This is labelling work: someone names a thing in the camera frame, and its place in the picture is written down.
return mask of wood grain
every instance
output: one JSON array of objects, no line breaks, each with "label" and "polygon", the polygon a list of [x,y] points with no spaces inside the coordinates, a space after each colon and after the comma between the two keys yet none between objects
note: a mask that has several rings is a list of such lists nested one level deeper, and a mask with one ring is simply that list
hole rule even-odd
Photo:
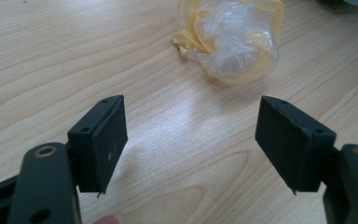
[{"label": "wood grain", "polygon": [[222,87],[180,59],[176,1],[0,0],[0,181],[124,94],[130,140],[107,193],[81,194],[85,223],[325,223],[324,186],[293,195],[256,117],[261,95],[283,98],[358,144],[358,7],[284,4],[274,70]]}]

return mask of tabletop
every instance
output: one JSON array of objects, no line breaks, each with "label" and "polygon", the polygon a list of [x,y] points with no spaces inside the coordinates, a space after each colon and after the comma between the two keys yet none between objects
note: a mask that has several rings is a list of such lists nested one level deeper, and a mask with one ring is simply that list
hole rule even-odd
[{"label": "tabletop", "polygon": [[0,181],[123,94],[129,141],[106,194],[80,194],[84,223],[325,223],[325,186],[294,195],[255,125],[269,95],[358,144],[358,7],[283,3],[273,70],[228,87],[181,59],[176,0],[0,0]]}]

